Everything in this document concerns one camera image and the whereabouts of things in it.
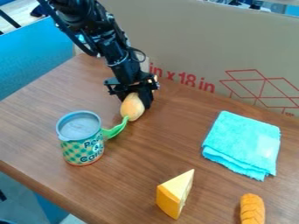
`can label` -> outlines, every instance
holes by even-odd
[[[104,152],[101,129],[88,139],[79,141],[60,141],[63,156],[71,165],[88,165],[97,161]]]

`cloth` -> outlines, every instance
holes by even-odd
[[[202,154],[228,169],[263,181],[276,174],[280,129],[222,111],[202,144]]]

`wooden table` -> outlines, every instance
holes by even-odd
[[[65,163],[55,133],[61,116],[88,109],[104,127],[121,121],[120,102],[102,85],[111,76],[81,55],[2,101],[0,170],[88,223],[234,224],[243,193],[265,200],[267,223],[298,223],[299,121],[170,80],[160,80],[152,108],[109,140],[97,163]],[[201,157],[221,110],[281,127],[276,177],[261,183]],[[193,188],[174,221],[155,205],[156,186],[192,168]]]

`cardboard box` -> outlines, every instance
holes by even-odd
[[[150,71],[299,116],[299,19],[196,0],[103,0]]]

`floor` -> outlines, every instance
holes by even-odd
[[[17,224],[50,224],[33,192],[27,187],[0,172],[0,189],[7,198],[5,201],[0,200],[0,220]],[[60,224],[85,222],[70,214]]]
[[[37,5],[38,1],[36,0],[16,0],[0,6],[0,9],[13,18],[21,26],[24,26],[39,20],[39,18],[30,16],[31,11]],[[13,31],[14,29],[16,28],[0,17],[0,31],[7,33]]]

